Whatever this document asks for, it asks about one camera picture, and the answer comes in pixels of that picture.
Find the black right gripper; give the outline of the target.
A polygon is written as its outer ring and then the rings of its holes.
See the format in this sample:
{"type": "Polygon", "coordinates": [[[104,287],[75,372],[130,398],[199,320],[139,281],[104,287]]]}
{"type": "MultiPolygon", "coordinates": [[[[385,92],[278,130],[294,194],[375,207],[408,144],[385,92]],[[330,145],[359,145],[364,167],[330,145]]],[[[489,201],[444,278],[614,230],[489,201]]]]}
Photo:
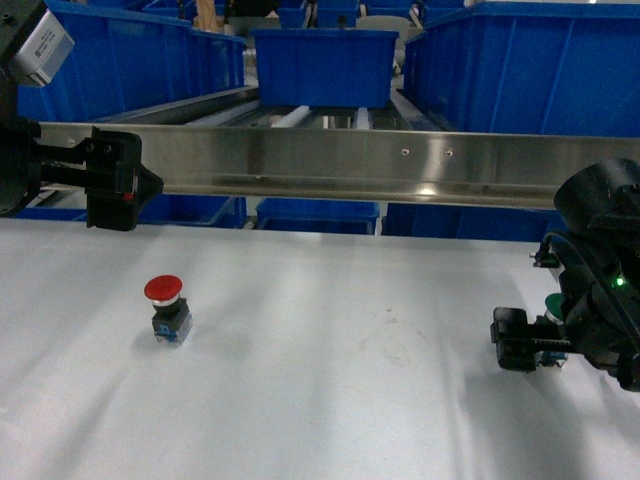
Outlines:
{"type": "Polygon", "coordinates": [[[542,351],[571,347],[627,391],[639,389],[639,258],[606,240],[551,231],[537,265],[560,269],[563,325],[528,322],[523,309],[497,307],[490,325],[498,365],[535,371],[542,351]]]}

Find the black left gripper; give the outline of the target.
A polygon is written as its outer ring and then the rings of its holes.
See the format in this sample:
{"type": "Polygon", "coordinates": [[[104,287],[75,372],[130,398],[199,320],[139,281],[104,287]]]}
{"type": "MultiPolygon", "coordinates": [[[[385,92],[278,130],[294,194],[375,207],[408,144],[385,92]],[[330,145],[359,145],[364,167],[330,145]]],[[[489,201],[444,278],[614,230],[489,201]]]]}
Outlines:
{"type": "Polygon", "coordinates": [[[164,181],[142,164],[142,140],[130,132],[92,129],[87,157],[79,147],[41,145],[40,124],[1,121],[1,215],[14,216],[42,182],[84,187],[89,228],[132,231],[164,181]],[[86,169],[80,168],[85,163],[86,169]]]}

